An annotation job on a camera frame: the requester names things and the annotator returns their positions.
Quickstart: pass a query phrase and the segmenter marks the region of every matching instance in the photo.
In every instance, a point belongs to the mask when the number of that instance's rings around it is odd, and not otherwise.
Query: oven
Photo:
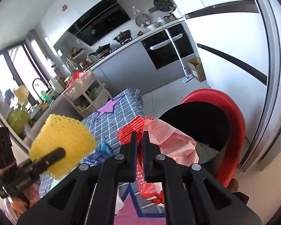
[[[168,31],[173,40],[175,40],[174,44],[177,47],[181,58],[194,53],[182,24],[174,25],[168,28]],[[156,69],[160,69],[179,60],[177,53],[164,30],[142,40],[141,42]]]

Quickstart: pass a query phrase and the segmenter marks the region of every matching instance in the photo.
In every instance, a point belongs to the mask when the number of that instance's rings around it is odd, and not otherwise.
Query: cabinet handle
[[[182,36],[183,36],[183,34],[180,33],[177,36],[173,37],[172,39],[173,39],[173,41],[176,41],[176,40],[179,40],[180,38],[182,38]],[[161,42],[161,43],[159,43],[159,44],[157,44],[155,46],[151,46],[150,49],[151,50],[156,50],[156,49],[159,49],[159,48],[161,48],[163,46],[166,46],[169,43],[171,43],[171,40],[165,40],[165,41],[163,41],[163,42]]]

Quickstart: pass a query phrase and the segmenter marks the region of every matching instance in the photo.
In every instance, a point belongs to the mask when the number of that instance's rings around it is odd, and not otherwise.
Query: cardboard box
[[[187,64],[194,78],[196,78],[199,82],[206,80],[204,69],[200,58],[192,58],[187,61]]]

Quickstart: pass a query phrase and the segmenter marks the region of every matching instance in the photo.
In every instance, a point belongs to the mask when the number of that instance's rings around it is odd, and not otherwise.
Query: cooking pot
[[[131,31],[126,30],[124,32],[120,32],[116,37],[114,37],[114,40],[117,42],[122,42],[123,40],[126,40],[131,37]]]
[[[98,49],[95,52],[89,54],[88,57],[90,55],[95,55],[98,59],[100,59],[101,57],[103,57],[105,54],[109,52],[110,52],[110,43],[104,46],[99,46]]]
[[[147,28],[149,28],[150,30],[154,30],[154,29],[160,27],[161,25],[162,24],[159,21],[157,21],[157,22],[155,22],[153,24],[148,25]]]
[[[161,25],[165,25],[166,23],[168,23],[170,21],[170,17],[169,16],[164,16],[163,18],[160,18],[157,20]]]

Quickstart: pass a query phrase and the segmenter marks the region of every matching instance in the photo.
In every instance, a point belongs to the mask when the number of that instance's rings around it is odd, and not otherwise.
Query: red plastic basket
[[[136,131],[138,133],[138,143],[141,143],[144,127],[145,120],[141,116],[137,116],[117,132],[117,137],[122,144],[127,144],[130,143],[132,131]]]
[[[66,88],[69,88],[76,80],[78,80],[82,75],[84,75],[84,72],[82,71],[77,71],[75,72],[69,82],[67,83]]]

